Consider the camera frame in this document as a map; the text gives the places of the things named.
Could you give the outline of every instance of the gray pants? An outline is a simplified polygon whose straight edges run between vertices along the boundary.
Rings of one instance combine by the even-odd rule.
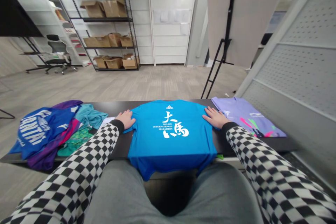
[[[104,168],[84,223],[262,223],[254,191],[226,163],[208,166],[193,184],[186,208],[162,215],[149,201],[139,172],[128,161]]]

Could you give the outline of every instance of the lavender t-shirt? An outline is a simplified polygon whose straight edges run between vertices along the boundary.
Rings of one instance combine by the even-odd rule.
[[[211,99],[218,110],[232,122],[245,128],[257,137],[285,137],[286,134],[276,128],[273,123],[256,110],[243,98]]]

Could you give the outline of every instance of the checkered sleeve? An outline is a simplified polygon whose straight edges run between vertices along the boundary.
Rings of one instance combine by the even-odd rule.
[[[302,171],[242,127],[225,134],[270,223],[336,223],[336,203]]]
[[[83,223],[102,171],[112,153],[119,129],[106,124],[30,192],[4,223]]]

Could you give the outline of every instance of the gray floor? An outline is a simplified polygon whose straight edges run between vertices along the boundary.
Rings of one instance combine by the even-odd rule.
[[[84,102],[116,100],[200,99],[210,68],[186,68],[181,65],[142,66],[139,71],[78,72],[49,75],[43,70],[0,78],[0,108],[16,116],[0,120],[0,156],[16,139],[20,119],[43,106],[78,99]],[[233,96],[246,73],[244,68],[223,65],[210,98]],[[20,200],[43,179],[45,174],[0,163],[0,219],[7,217]]]

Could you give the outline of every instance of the cardboard box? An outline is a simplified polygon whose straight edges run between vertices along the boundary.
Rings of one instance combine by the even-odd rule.
[[[100,55],[99,57],[95,57],[94,60],[96,61],[98,68],[107,68],[107,65],[104,61],[104,57],[106,57],[106,56]]]
[[[122,58],[120,57],[104,58],[104,61],[109,69],[119,69],[123,65]]]
[[[96,36],[83,39],[86,47],[111,47],[108,35]]]
[[[99,43],[95,37],[83,38],[86,47],[99,47]]]
[[[137,64],[135,62],[135,58],[133,54],[124,54],[124,58],[122,60],[122,65],[124,66],[125,69],[136,69],[137,68]],[[138,65],[140,65],[140,59],[139,56],[136,57],[137,58],[137,63]]]
[[[131,37],[122,36],[122,37],[120,37],[120,41],[121,41],[121,45],[124,46],[124,47],[132,47],[133,46]]]
[[[110,33],[108,35],[110,40],[111,47],[120,47],[121,46],[121,34],[120,33]]]
[[[99,1],[83,1],[80,5],[81,8],[86,9],[90,18],[105,18],[104,6]]]
[[[98,41],[99,47],[111,47],[109,36],[96,36],[96,40]]]
[[[103,7],[108,18],[127,17],[125,5],[120,0],[104,1]]]

